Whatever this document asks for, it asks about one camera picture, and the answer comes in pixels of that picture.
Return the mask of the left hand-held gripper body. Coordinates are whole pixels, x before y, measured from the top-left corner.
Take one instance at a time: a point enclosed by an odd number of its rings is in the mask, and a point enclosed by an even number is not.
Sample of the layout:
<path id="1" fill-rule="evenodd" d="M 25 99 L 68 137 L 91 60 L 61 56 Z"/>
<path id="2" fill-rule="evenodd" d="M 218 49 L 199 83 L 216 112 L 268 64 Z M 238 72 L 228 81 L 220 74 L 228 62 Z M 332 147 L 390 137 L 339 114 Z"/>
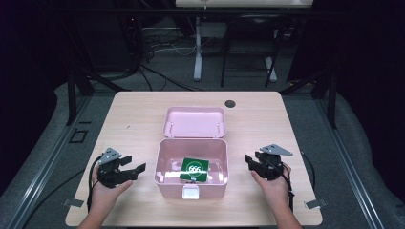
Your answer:
<path id="1" fill-rule="evenodd" d="M 108 188 L 115 188 L 117 185 L 125 181 L 132 180 L 128 176 L 127 171 L 119 169 L 119 160 L 123 158 L 118 151 L 108 148 L 98 160 L 97 180 Z"/>

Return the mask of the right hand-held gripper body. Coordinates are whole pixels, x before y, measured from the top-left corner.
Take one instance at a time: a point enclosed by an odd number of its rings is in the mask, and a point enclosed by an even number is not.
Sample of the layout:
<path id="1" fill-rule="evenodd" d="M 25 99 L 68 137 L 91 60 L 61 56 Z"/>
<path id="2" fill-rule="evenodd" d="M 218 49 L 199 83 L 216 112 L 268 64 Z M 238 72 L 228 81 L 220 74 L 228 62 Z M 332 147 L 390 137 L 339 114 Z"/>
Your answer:
<path id="1" fill-rule="evenodd" d="M 259 162 L 254 171 L 267 180 L 278 178 L 284 170 L 281 156 L 292 156 L 292 152 L 277 144 L 261 147 L 260 151 L 255 153 L 255 157 Z"/>

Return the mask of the green packet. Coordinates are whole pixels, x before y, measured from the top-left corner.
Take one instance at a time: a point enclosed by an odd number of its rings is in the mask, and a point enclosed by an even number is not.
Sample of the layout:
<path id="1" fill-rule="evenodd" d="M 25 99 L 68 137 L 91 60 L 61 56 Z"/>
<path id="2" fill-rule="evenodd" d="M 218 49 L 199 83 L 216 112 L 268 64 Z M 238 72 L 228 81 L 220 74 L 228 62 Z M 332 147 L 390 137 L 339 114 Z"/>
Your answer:
<path id="1" fill-rule="evenodd" d="M 185 157 L 181 165 L 180 179 L 206 182 L 208 170 L 208 160 Z"/>

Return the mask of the pink storage box with lid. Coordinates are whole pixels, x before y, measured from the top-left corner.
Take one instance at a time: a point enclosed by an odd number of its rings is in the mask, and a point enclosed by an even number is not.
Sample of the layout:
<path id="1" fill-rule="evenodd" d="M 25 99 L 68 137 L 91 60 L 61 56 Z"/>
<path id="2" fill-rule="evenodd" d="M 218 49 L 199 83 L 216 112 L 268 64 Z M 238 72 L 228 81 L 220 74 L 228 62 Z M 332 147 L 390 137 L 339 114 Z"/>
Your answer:
<path id="1" fill-rule="evenodd" d="M 222 198 L 229 181 L 224 110 L 171 107 L 163 126 L 154 180 L 166 198 Z M 206 182 L 180 179 L 185 157 L 209 161 Z"/>

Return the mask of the person's left hand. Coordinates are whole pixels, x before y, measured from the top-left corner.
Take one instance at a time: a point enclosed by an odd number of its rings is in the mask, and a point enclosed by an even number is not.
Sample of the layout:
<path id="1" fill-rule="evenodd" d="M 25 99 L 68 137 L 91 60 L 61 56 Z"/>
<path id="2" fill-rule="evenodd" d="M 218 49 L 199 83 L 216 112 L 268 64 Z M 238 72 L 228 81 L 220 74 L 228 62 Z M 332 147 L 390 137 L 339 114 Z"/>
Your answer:
<path id="1" fill-rule="evenodd" d="M 97 219 L 105 219 L 114 208 L 119 196 L 133 184 L 132 180 L 128 180 L 115 188 L 108 188 L 97 180 L 97 174 L 92 175 L 92 182 L 92 203 L 89 215 Z"/>

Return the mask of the person's right hand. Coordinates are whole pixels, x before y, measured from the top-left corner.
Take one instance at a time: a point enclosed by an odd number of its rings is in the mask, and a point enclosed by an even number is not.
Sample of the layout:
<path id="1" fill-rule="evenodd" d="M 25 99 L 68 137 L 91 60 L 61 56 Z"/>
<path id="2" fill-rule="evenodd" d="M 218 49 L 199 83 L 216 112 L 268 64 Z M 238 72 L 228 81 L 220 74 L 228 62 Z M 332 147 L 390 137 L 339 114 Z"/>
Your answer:
<path id="1" fill-rule="evenodd" d="M 255 171 L 251 171 L 251 175 L 258 185 L 262 188 L 266 202 L 273 212 L 282 209 L 289 209 L 288 206 L 288 183 L 282 176 L 274 180 L 265 180 L 260 177 Z"/>

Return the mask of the black chair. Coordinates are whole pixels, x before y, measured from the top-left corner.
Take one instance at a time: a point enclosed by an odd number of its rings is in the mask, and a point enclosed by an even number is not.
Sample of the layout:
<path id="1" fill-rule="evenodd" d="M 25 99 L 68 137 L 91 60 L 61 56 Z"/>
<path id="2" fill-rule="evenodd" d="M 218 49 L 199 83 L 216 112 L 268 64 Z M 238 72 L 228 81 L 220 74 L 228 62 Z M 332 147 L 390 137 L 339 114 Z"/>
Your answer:
<path id="1" fill-rule="evenodd" d="M 227 77 L 265 76 L 271 82 L 290 20 L 278 15 L 241 15 L 226 24 L 221 47 L 221 86 Z"/>

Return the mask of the white desk with legs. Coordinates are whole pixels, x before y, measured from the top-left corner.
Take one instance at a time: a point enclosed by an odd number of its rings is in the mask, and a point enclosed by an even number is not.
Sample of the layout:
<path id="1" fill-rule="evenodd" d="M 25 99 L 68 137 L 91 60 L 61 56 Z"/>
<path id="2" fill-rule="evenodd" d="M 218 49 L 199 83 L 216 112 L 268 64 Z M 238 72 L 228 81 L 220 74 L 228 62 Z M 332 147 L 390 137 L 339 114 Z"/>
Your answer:
<path id="1" fill-rule="evenodd" d="M 193 9 L 308 9 L 312 7 L 314 0 L 176 0 L 176 7 Z M 196 60 L 194 69 L 194 80 L 202 79 L 203 51 L 201 34 L 201 16 L 196 17 Z"/>

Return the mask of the grey metal table bracket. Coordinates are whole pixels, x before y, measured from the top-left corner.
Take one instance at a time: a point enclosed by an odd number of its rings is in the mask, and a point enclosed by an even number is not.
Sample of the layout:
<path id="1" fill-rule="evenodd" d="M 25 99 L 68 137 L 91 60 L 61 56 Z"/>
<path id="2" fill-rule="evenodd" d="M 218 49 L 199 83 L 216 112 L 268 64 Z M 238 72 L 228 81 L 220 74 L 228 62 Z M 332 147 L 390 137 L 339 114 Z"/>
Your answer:
<path id="1" fill-rule="evenodd" d="M 305 202 L 305 206 L 308 209 L 321 209 L 321 208 L 325 207 L 327 204 L 328 203 L 326 202 L 326 200 L 324 198 L 318 198 L 318 199 L 314 199 L 314 200 Z"/>
<path id="2" fill-rule="evenodd" d="M 83 203 L 84 203 L 83 200 L 75 199 L 75 198 L 67 198 L 62 202 L 62 204 L 67 207 L 71 207 L 71 206 L 81 207 L 83 205 Z"/>

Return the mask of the black metal frame stand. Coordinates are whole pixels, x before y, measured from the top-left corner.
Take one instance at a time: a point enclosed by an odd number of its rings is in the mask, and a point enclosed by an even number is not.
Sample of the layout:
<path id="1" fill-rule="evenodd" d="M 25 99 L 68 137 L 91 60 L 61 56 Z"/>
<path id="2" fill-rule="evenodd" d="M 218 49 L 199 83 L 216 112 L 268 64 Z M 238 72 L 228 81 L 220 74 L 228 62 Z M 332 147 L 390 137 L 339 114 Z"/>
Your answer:
<path id="1" fill-rule="evenodd" d="M 71 44 L 71 47 L 66 50 L 66 55 L 70 64 L 70 72 L 68 74 L 69 117 L 67 124 L 72 125 L 77 118 L 76 90 L 79 90 L 85 96 L 92 96 L 95 89 L 90 83 L 91 79 L 116 93 L 127 92 L 127 89 L 118 86 L 96 72 L 85 44 L 82 41 L 81 34 L 77 29 L 74 17 L 71 14 L 64 14 L 60 17 L 60 21 Z"/>
<path id="2" fill-rule="evenodd" d="M 310 95 L 313 99 L 322 99 L 327 94 L 327 120 L 333 129 L 336 129 L 335 123 L 335 106 L 337 97 L 337 75 L 335 71 L 337 64 L 332 61 L 324 69 L 311 75 L 308 78 L 301 79 L 292 86 L 281 91 L 282 95 L 292 94 L 298 89 L 303 88 L 310 82 L 315 82 Z"/>

